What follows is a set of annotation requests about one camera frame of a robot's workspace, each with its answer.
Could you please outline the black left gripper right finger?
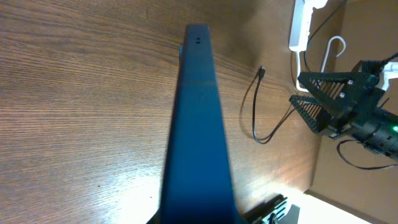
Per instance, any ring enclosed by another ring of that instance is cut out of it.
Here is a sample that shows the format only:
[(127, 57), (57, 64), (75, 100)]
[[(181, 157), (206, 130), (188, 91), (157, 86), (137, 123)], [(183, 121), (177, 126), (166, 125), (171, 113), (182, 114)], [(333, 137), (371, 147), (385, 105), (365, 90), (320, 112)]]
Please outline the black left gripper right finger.
[(274, 224), (288, 213), (287, 197), (279, 194), (272, 200), (261, 203), (243, 215), (244, 220), (249, 224)]

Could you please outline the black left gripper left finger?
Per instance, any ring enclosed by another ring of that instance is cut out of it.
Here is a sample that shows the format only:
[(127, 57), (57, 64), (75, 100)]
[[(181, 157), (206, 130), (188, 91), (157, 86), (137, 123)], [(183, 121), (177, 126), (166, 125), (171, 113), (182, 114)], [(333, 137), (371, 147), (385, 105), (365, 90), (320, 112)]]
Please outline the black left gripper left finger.
[(154, 213), (150, 220), (146, 224), (159, 224), (160, 213), (159, 210)]

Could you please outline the white power strip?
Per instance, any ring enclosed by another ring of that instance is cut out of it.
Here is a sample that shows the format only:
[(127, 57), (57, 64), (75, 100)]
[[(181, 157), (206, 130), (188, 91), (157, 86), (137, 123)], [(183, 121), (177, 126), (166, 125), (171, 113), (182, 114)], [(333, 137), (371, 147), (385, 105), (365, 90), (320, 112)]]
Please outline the white power strip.
[(295, 0), (289, 39), (289, 49), (291, 51), (306, 51), (313, 11), (314, 9), (325, 7), (327, 1), (328, 0)]

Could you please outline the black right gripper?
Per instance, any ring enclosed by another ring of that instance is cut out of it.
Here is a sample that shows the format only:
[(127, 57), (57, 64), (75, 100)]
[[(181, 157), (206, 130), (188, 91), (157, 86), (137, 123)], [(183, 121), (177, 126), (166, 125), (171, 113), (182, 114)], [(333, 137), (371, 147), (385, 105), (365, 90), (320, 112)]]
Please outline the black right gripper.
[(359, 130), (384, 93), (369, 73), (302, 72), (298, 80), (315, 98), (292, 95), (290, 103), (315, 134), (332, 139)]

